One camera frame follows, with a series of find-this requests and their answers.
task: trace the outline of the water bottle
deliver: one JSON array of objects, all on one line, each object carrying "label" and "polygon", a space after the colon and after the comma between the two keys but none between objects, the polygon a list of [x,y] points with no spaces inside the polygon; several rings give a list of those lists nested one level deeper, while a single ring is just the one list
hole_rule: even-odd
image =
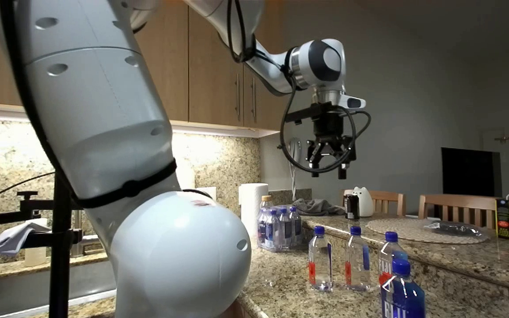
[{"label": "water bottle", "polygon": [[287,207],[280,209],[276,250],[289,252],[292,248],[292,222]]},{"label": "water bottle", "polygon": [[382,318],[425,318],[425,290],[412,282],[411,260],[393,259],[393,278],[381,289]]},{"label": "water bottle", "polygon": [[260,199],[260,211],[259,211],[259,232],[257,232],[257,246],[262,250],[267,241],[267,218],[271,216],[273,202],[271,197]]},{"label": "water bottle", "polygon": [[315,227],[315,237],[310,243],[308,275],[310,285],[319,292],[333,289],[331,245],[326,241],[326,229]]},{"label": "water bottle", "polygon": [[361,227],[351,227],[345,255],[345,282],[349,290],[366,292],[372,289],[370,248],[361,237]]},{"label": "water bottle", "polygon": [[386,232],[384,239],[386,243],[379,253],[379,287],[386,285],[393,278],[393,259],[395,257],[407,259],[407,253],[398,245],[396,232]]},{"label": "water bottle", "polygon": [[278,209],[271,209],[266,218],[266,245],[264,250],[276,252]]},{"label": "water bottle", "polygon": [[292,246],[303,245],[303,218],[294,206],[290,206]]}]

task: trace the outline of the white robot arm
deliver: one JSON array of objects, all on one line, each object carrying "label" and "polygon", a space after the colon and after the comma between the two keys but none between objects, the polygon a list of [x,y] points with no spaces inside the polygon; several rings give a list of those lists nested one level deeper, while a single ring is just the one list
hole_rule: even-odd
[{"label": "white robot arm", "polygon": [[[313,107],[285,121],[328,123],[317,142],[345,144],[338,119],[365,101],[345,94],[342,43],[271,55],[253,36],[262,2],[188,4],[275,94],[315,89]],[[115,317],[218,317],[248,278],[252,245],[234,213],[179,192],[170,121],[133,40],[153,8],[151,0],[0,0],[0,38],[43,149],[107,246]]]},{"label": "white robot arm", "polygon": [[[264,11],[264,2],[257,0],[188,0],[188,4],[213,24],[223,43],[230,48],[236,63],[250,66],[276,96],[287,96],[296,91],[313,91],[312,107],[301,112],[289,112],[282,126],[282,149],[285,158],[299,170],[313,176],[345,170],[356,160],[356,140],[370,124],[370,116],[363,112],[365,100],[347,96],[345,93],[345,50],[336,40],[319,40],[305,43],[285,54],[269,54],[255,38],[255,29]],[[368,124],[358,133],[354,114],[368,117]],[[343,137],[343,119],[351,121],[351,137]],[[308,163],[298,163],[285,146],[285,124],[312,119],[315,140],[308,142]],[[329,153],[336,161],[321,169],[321,161]]]}]

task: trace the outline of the bottle label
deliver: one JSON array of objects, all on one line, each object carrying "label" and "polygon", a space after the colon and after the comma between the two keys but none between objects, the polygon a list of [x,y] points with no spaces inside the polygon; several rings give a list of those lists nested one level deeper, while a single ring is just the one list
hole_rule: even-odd
[{"label": "bottle label", "polygon": [[393,298],[388,290],[381,290],[381,301],[382,301],[382,318],[393,318],[393,303],[389,301]]},{"label": "bottle label", "polygon": [[301,220],[294,222],[294,234],[296,234],[296,237],[303,236],[303,222]]},{"label": "bottle label", "polygon": [[275,237],[275,227],[273,227],[273,223],[267,223],[267,241],[273,241],[273,237]]},{"label": "bottle label", "polygon": [[259,243],[264,245],[267,239],[267,227],[264,222],[259,223]]},{"label": "bottle label", "polygon": [[315,285],[315,262],[308,264],[310,285]]},{"label": "bottle label", "polygon": [[331,245],[328,245],[328,267],[329,278],[333,278]]},{"label": "bottle label", "polygon": [[285,239],[290,241],[292,239],[292,223],[285,223]]},{"label": "bottle label", "polygon": [[372,260],[370,260],[368,246],[363,246],[363,269],[365,269],[365,271],[370,271],[370,269],[372,269]]},{"label": "bottle label", "polygon": [[404,306],[391,306],[393,318],[425,318],[425,312],[421,308],[404,308]]}]

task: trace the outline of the black cable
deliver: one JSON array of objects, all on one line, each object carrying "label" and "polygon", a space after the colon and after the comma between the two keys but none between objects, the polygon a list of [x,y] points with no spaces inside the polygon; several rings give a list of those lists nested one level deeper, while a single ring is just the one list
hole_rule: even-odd
[{"label": "black cable", "polygon": [[365,116],[366,117],[366,124],[363,126],[363,130],[358,133],[356,139],[359,139],[374,123],[374,117],[368,112],[356,112],[354,116]]},{"label": "black cable", "polygon": [[259,57],[260,61],[269,63],[271,66],[275,66],[276,70],[282,71],[283,66],[276,64],[273,59],[269,59],[269,55],[266,55],[264,52],[257,50],[255,57]]},{"label": "black cable", "polygon": [[[234,11],[234,6],[237,8],[237,17],[239,17],[239,27],[241,27],[241,55],[236,55],[236,50],[234,50],[234,29],[232,29],[232,11]],[[227,43],[229,43],[229,48],[230,48],[230,54],[234,57],[234,61],[239,64],[243,63],[243,55],[246,54],[248,50],[248,41],[246,41],[246,33],[245,33],[245,20],[243,20],[243,10],[241,10],[241,4],[239,0],[229,0],[227,2]]]},{"label": "black cable", "polygon": [[43,174],[43,176],[36,176],[36,177],[25,179],[25,181],[22,181],[22,183],[17,183],[17,184],[13,184],[13,186],[9,186],[9,188],[6,188],[6,190],[0,190],[0,195],[2,195],[2,193],[8,193],[8,192],[11,192],[13,188],[18,188],[18,186],[22,186],[22,184],[27,184],[27,183],[32,183],[32,181],[38,181],[38,179],[43,179],[43,177],[50,177],[50,176],[55,176],[55,172],[52,172],[52,174]]}]

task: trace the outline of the kitchen counter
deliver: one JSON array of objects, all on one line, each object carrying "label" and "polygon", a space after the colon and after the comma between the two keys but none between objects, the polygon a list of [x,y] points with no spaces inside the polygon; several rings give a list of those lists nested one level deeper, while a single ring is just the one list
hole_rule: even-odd
[{"label": "kitchen counter", "polygon": [[[372,248],[381,248],[384,241],[381,234],[366,229],[366,220],[354,223],[343,216],[305,216],[305,222],[312,229],[324,225],[328,234],[345,241],[349,239],[349,227],[361,225],[363,237],[372,245]],[[416,262],[509,289],[509,241],[492,237],[490,241],[467,246],[427,245],[414,241],[402,241],[400,245]]]},{"label": "kitchen counter", "polygon": [[[105,260],[105,255],[80,259],[73,264],[87,264]],[[269,253],[253,250],[253,262],[248,283],[237,299],[246,317],[252,318],[345,318],[345,317],[381,317],[379,292],[354,294],[343,290],[342,264],[335,266],[336,290],[333,294],[319,294],[310,289],[306,275],[306,246],[290,253]],[[47,266],[27,267],[25,264],[0,266],[0,276],[20,273],[43,271]],[[460,317],[481,315],[481,310],[472,303],[460,303],[451,298],[441,298],[427,290],[428,315],[434,318],[450,317],[450,308]],[[112,317],[115,308],[114,299],[75,306],[70,312],[71,318]]]}]

